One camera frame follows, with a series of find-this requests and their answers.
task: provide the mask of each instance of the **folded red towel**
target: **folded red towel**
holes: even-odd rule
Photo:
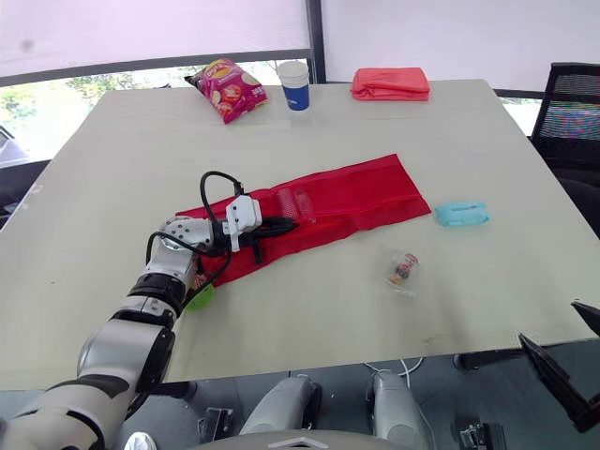
[[[427,100],[429,82],[419,67],[359,68],[352,82],[357,100]]]

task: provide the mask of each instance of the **office chair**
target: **office chair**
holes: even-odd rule
[[[600,188],[600,65],[552,63],[532,144],[557,178]]]
[[[0,230],[12,213],[10,206],[23,199],[49,162],[36,161],[0,169]]]

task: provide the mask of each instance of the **paper cup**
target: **paper cup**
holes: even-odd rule
[[[291,110],[308,108],[308,66],[299,61],[288,61],[277,67],[283,93]]]

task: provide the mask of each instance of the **mesh chair back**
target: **mesh chair back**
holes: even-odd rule
[[[551,168],[600,172],[600,66],[552,64],[532,143]]]

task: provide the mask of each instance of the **red towel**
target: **red towel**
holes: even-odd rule
[[[216,286],[250,274],[282,256],[430,212],[397,155],[303,176],[270,189],[255,190],[250,196],[259,201],[264,218],[294,218],[299,226],[279,237],[262,240],[260,265],[255,264],[249,247],[234,253]],[[225,216],[225,206],[232,200],[211,205],[217,217]],[[206,218],[204,208],[182,211],[177,216]],[[224,261],[225,256],[202,257],[202,267],[213,272]]]
[[[427,100],[429,82],[419,67],[359,68],[352,82],[357,100]]]

